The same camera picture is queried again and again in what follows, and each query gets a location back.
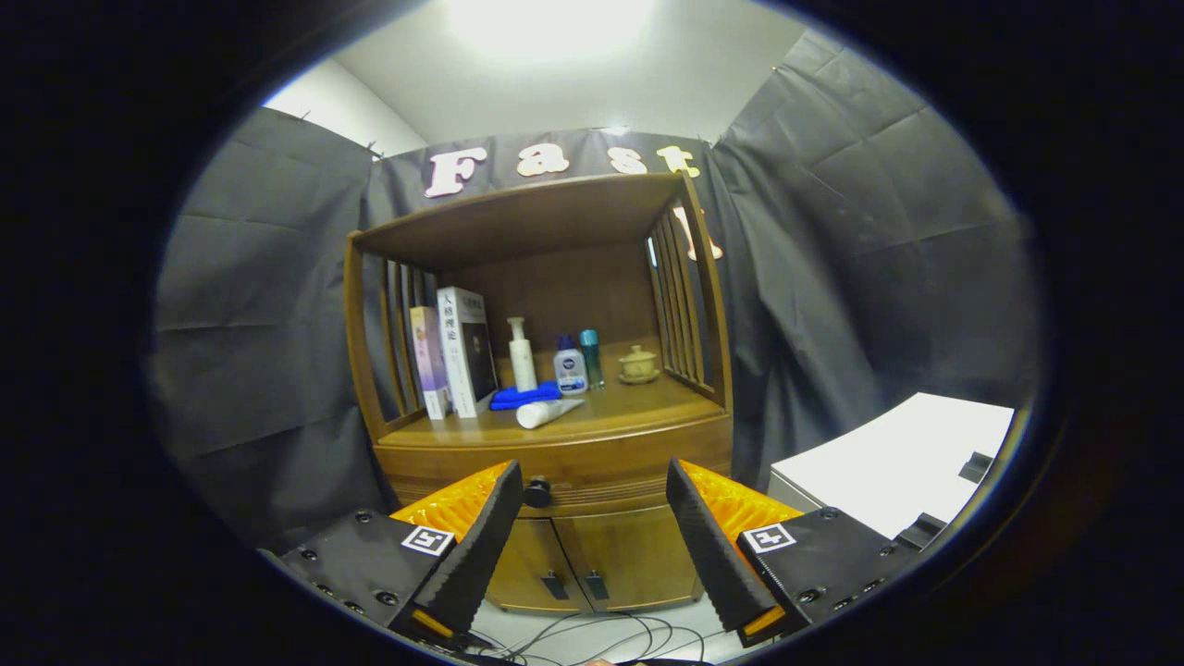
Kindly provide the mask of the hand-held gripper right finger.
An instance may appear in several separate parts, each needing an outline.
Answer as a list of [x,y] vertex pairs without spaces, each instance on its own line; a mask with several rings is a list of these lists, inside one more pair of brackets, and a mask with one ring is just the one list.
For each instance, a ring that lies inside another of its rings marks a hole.
[[888,538],[834,506],[791,510],[681,459],[665,497],[723,630],[744,648],[850,610],[926,547],[925,517]]

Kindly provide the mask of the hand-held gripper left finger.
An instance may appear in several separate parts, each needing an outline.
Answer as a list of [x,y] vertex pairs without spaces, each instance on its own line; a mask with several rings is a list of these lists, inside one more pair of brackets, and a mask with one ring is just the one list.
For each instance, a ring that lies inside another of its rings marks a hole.
[[522,506],[515,460],[381,513],[354,510],[263,556],[352,616],[436,648],[477,643],[471,625]]

